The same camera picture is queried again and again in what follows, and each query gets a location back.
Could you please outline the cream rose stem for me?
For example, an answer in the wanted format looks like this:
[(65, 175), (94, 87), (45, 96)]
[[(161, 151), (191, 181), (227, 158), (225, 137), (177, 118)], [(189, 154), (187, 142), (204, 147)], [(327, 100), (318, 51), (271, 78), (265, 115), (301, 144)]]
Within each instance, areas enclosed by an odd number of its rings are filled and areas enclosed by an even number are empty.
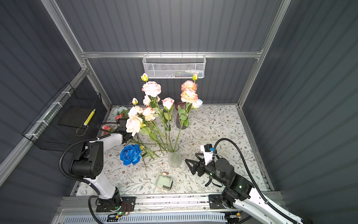
[(159, 146), (160, 150), (167, 151), (167, 144), (163, 141), (162, 132), (152, 121), (145, 121), (139, 116), (129, 116), (126, 122), (126, 131), (134, 137), (137, 133), (148, 135)]

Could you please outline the cream white flower spray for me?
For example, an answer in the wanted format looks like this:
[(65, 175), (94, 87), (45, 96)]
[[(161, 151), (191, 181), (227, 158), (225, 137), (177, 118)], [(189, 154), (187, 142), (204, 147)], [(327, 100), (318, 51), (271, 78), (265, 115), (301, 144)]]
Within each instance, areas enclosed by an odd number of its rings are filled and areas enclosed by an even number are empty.
[(136, 98), (132, 100), (133, 107), (129, 110), (129, 116), (139, 116), (145, 121), (152, 121), (162, 132), (163, 141), (167, 144), (169, 151), (171, 149), (168, 141), (168, 132), (166, 131), (167, 120), (164, 117), (163, 108), (159, 107), (158, 97), (145, 96), (146, 104), (144, 107), (138, 105)]

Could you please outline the clear frosted glass vase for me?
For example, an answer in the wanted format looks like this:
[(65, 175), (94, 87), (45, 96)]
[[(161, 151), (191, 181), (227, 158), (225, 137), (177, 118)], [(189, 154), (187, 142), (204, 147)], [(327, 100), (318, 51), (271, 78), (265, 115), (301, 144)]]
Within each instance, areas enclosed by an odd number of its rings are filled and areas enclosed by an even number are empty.
[(180, 147), (178, 144), (174, 146), (174, 150), (168, 151), (168, 164), (172, 168), (178, 168), (182, 164)]

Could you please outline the dark red glass vase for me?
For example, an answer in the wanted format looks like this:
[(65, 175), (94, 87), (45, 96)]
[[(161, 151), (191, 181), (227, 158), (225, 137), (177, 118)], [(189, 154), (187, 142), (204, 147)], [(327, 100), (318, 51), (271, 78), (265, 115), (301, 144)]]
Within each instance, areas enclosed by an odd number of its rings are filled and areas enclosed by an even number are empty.
[(177, 118), (176, 118), (176, 127), (181, 128), (182, 130), (186, 129), (187, 126), (185, 124), (181, 124), (181, 115), (179, 114), (180, 109), (184, 109), (186, 111), (186, 103), (185, 102), (178, 102), (175, 105), (175, 109), (177, 110)]

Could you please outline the pink rose stem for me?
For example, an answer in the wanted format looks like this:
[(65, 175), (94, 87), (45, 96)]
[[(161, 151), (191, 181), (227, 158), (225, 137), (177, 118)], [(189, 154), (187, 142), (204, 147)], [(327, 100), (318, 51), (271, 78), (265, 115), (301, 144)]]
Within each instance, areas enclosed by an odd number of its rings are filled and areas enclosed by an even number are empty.
[(168, 141), (171, 147), (171, 151), (174, 151), (174, 148), (172, 146), (172, 142), (171, 142), (171, 135), (170, 135), (170, 131), (171, 131), (171, 120), (172, 120), (172, 107), (174, 105), (174, 100), (172, 98), (165, 98), (162, 100), (162, 104), (163, 104), (163, 110), (164, 110), (164, 117), (167, 120), (166, 123), (166, 131), (168, 132)]

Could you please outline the pink peony flower spray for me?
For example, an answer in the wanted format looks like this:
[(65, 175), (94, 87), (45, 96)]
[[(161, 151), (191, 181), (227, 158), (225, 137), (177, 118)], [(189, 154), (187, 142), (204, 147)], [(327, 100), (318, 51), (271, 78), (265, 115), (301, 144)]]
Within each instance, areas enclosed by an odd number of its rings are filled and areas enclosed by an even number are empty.
[(143, 104), (145, 108), (141, 113), (145, 126), (141, 128), (156, 142), (161, 150), (174, 151), (171, 139), (171, 121), (174, 101), (172, 98), (160, 99), (161, 86), (149, 81), (146, 73), (141, 76), (144, 82), (142, 91), (145, 93)]

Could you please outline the white blue rose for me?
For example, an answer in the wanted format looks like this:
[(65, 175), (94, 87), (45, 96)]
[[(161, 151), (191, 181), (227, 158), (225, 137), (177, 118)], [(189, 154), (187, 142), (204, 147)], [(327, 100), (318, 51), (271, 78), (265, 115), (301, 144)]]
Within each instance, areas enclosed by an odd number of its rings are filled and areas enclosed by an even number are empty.
[(203, 104), (203, 101), (201, 99), (197, 99), (195, 102), (192, 103), (192, 108), (197, 110), (200, 108)]

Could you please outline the orange pink peony spray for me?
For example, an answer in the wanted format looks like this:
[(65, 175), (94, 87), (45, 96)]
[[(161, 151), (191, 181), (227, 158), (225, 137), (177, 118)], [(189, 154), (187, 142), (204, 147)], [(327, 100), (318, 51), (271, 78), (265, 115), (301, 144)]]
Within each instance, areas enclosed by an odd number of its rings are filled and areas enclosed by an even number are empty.
[[(186, 103), (186, 111), (184, 109), (180, 109), (179, 114), (181, 115), (181, 124), (185, 124), (187, 127), (189, 126), (189, 114), (193, 109), (192, 103), (199, 99), (197, 94), (198, 85), (196, 84), (198, 79), (198, 75), (195, 74), (192, 76), (192, 80), (187, 80), (181, 85), (180, 101)], [(178, 144), (181, 131), (182, 129), (179, 128), (178, 135), (175, 139), (175, 145)]]

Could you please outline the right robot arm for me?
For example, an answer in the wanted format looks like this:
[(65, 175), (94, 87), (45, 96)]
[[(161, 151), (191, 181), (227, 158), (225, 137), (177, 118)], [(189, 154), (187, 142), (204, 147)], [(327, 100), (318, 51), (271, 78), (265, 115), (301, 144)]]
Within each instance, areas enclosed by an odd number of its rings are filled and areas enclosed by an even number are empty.
[(224, 158), (205, 163), (202, 154), (197, 153), (197, 161), (185, 162), (193, 175), (208, 175), (225, 188), (221, 193), (221, 203), (226, 208), (236, 208), (248, 213), (263, 224), (312, 224), (309, 218), (303, 219), (276, 204), (252, 182), (235, 172), (234, 167)]

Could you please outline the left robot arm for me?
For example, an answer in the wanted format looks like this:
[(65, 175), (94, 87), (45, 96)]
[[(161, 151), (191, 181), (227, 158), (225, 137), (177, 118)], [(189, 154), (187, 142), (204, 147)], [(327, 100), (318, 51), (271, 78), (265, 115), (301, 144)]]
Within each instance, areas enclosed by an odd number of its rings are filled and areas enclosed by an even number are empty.
[(84, 140), (69, 146), (73, 150), (69, 175), (90, 186), (97, 196), (97, 211), (118, 211), (124, 208), (119, 190), (104, 173), (104, 152), (131, 138), (128, 133), (108, 135)]

